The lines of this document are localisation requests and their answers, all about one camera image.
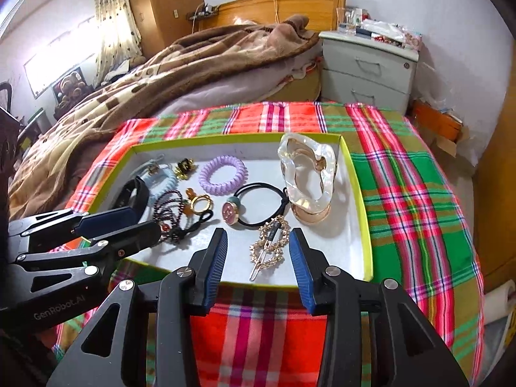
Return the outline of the teddy bear picture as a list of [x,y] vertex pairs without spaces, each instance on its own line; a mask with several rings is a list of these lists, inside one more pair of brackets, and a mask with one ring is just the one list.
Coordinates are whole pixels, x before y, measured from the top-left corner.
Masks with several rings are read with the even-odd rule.
[[52,85],[53,94],[59,108],[74,106],[92,93],[79,66],[64,74]]

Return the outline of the grey bedside cabinet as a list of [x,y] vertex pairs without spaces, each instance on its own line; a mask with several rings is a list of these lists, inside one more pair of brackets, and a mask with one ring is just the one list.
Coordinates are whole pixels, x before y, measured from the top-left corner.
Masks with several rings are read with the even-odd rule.
[[419,60],[417,51],[338,32],[320,32],[319,38],[322,99],[406,113]]

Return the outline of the red green plaid cloth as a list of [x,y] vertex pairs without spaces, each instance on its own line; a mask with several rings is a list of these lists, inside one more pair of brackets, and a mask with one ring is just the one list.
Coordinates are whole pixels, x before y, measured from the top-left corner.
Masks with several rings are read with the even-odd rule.
[[[451,349],[470,382],[483,354],[478,256],[456,195],[421,137],[400,114],[367,105],[262,102],[164,119],[131,120],[86,159],[65,204],[84,212],[124,153],[138,143],[217,134],[341,134],[365,201],[375,281],[402,283]],[[297,293],[228,288],[193,320],[204,386],[312,386],[325,320]]]

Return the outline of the small black gold clip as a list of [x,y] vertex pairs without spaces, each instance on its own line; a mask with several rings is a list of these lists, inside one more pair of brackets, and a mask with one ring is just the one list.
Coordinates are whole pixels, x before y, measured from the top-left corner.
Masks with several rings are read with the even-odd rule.
[[193,159],[184,158],[175,164],[173,171],[179,180],[188,180],[196,169],[197,165]]

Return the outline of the paper towel roll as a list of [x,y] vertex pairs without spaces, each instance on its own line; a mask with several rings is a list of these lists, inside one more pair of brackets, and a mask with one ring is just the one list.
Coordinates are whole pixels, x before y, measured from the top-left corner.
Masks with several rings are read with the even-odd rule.
[[509,280],[484,296],[484,324],[509,316],[514,306],[515,283]]

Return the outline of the wooden headboard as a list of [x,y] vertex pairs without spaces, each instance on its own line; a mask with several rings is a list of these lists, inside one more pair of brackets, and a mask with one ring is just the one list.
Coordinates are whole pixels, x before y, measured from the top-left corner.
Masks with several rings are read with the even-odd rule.
[[346,0],[235,0],[218,6],[213,15],[194,21],[195,31],[252,21],[259,25],[279,23],[299,14],[309,18],[307,28],[315,32],[334,31],[338,11]]

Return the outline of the drinking glass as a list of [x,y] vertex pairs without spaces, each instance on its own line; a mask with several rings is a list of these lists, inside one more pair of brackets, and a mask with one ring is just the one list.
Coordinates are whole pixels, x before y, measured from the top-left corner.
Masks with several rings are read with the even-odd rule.
[[337,8],[337,32],[354,35],[356,33],[356,21],[354,7]]

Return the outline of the clear gold hair claw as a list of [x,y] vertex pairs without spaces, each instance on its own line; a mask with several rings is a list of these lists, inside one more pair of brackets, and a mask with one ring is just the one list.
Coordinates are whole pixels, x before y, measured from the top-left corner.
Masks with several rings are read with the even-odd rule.
[[277,155],[297,220],[307,225],[325,220],[331,210],[337,172],[333,147],[303,134],[286,133]]

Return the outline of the black wristband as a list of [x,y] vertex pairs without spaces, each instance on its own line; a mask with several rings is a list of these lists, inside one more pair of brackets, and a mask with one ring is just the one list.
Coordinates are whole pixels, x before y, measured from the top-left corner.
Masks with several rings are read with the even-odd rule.
[[150,191],[147,184],[140,176],[136,176],[129,179],[129,181],[123,185],[109,208],[111,210],[128,210],[137,222],[144,214],[149,199]]

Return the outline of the wooden door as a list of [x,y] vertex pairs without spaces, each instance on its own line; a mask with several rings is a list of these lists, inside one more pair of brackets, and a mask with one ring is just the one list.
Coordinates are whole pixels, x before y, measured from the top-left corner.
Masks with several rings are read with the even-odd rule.
[[515,279],[515,69],[491,140],[473,176],[474,245],[490,292]]

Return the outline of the orange box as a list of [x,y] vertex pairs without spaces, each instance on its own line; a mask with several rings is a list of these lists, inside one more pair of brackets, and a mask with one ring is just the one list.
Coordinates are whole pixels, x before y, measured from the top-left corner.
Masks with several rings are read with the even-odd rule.
[[415,122],[419,126],[454,143],[458,141],[463,126],[456,119],[419,100],[413,100],[411,107]]

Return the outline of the green-edged white tray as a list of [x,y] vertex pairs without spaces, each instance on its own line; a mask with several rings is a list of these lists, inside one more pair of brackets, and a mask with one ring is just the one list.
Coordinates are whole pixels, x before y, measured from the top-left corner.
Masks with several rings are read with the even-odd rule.
[[[329,216],[323,221],[307,225],[299,222],[293,212],[286,213],[290,227],[303,230],[310,246],[321,250],[328,262],[347,271],[356,279],[372,279],[372,246],[366,219],[365,206],[359,194],[360,185],[352,167],[352,160],[343,137],[338,134],[315,134],[310,137],[318,143],[329,144],[337,157],[337,174]],[[150,159],[166,164],[175,164],[183,158],[191,158],[199,168],[219,155],[234,155],[241,159],[248,170],[248,182],[266,182],[279,189],[284,187],[277,149],[281,135],[273,134],[227,134],[192,139],[141,143],[123,154],[107,180],[101,184],[88,212],[106,210],[129,180],[130,174]],[[129,264],[138,264],[142,269],[173,271],[187,264],[193,253],[206,248],[213,231],[220,227],[226,230],[228,248],[221,281],[230,286],[291,288],[296,287],[296,276],[290,257],[276,267],[261,271],[255,281],[249,275],[253,265],[249,248],[258,238],[257,230],[238,225],[227,225],[221,216],[224,197],[214,197],[213,218],[185,239],[180,245],[163,242],[129,257]]]

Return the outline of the tall wooden wardrobe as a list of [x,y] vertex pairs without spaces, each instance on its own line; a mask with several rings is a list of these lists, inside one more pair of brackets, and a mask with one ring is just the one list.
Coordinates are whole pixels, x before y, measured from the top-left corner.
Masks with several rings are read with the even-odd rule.
[[151,58],[179,38],[192,33],[192,14],[204,0],[129,0],[141,46]]

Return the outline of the patterned window curtain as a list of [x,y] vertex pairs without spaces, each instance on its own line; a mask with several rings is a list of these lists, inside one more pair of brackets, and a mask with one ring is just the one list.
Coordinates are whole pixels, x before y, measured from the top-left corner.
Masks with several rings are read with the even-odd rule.
[[126,59],[143,54],[141,34],[129,0],[94,0],[98,32],[94,86]]

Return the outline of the brown patterned blanket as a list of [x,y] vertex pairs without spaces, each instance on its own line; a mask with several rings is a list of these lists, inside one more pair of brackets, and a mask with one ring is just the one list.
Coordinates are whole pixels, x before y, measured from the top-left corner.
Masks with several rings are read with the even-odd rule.
[[106,145],[124,122],[150,118],[202,86],[307,52],[318,42],[308,23],[296,14],[279,24],[195,32],[86,96],[29,149],[8,190],[10,217],[54,210],[86,151]]

